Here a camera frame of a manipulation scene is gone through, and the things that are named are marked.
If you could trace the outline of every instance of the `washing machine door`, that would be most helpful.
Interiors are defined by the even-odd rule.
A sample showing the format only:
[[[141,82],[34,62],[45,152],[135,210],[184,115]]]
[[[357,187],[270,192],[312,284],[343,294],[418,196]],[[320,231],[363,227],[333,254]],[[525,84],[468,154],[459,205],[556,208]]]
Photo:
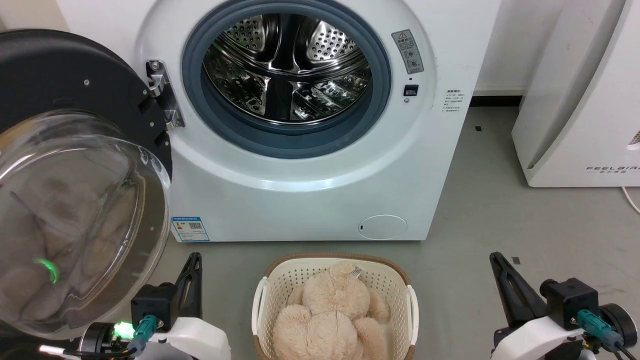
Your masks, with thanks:
[[[0,33],[0,320],[79,336],[130,301],[168,236],[164,112],[108,49]]]

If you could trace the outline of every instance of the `green led light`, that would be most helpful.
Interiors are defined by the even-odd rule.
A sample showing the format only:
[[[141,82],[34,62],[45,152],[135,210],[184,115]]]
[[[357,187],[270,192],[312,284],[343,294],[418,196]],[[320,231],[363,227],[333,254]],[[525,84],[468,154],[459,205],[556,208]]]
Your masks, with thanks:
[[[113,334],[123,339],[133,339],[133,335],[136,333],[136,329],[128,322],[119,322],[113,326]]]
[[[49,270],[49,280],[53,284],[58,282],[58,279],[60,278],[60,271],[58,270],[56,264],[46,259],[35,259],[33,260],[33,262],[36,264],[41,264]]]

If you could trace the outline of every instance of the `basket handle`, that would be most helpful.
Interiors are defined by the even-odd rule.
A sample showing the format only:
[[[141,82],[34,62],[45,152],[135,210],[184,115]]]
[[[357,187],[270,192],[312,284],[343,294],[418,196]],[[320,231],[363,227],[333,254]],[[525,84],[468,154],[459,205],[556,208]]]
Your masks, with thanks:
[[[411,336],[411,345],[415,345],[418,342],[418,324],[420,322],[420,311],[418,309],[418,297],[415,296],[415,291],[411,285],[406,286],[409,289],[409,295],[411,299],[411,324],[413,325],[413,332]]]
[[[264,286],[267,285],[267,277],[263,277],[258,282],[258,286],[255,287],[255,294],[253,295],[253,307],[251,310],[251,330],[253,335],[258,335],[258,319],[260,318],[260,299],[264,292]]]

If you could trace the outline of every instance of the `gray floor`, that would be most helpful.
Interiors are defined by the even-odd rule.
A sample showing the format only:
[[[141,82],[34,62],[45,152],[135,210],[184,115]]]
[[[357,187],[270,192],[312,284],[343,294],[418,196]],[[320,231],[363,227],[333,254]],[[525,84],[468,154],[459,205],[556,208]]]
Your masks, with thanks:
[[[640,215],[620,189],[526,185],[510,131],[516,108],[472,108],[426,241],[167,244],[150,282],[174,281],[189,253],[204,257],[204,320],[224,329],[234,359],[257,359],[251,337],[255,285],[292,252],[359,252],[389,258],[420,300],[416,359],[488,359],[506,325],[489,253],[518,256],[534,286],[578,277],[640,319]],[[482,126],[478,132],[474,126]],[[631,191],[640,203],[640,190]]]

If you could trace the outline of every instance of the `beige plush toy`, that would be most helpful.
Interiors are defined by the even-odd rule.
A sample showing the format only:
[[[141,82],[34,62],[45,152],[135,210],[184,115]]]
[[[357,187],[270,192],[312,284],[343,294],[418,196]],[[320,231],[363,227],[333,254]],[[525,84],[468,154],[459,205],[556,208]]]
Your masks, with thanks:
[[[354,360],[362,353],[348,317],[338,311],[312,316],[301,305],[287,306],[278,315],[273,347],[278,360]]]
[[[273,327],[278,360],[388,359],[387,303],[355,270],[339,263],[293,290]]]

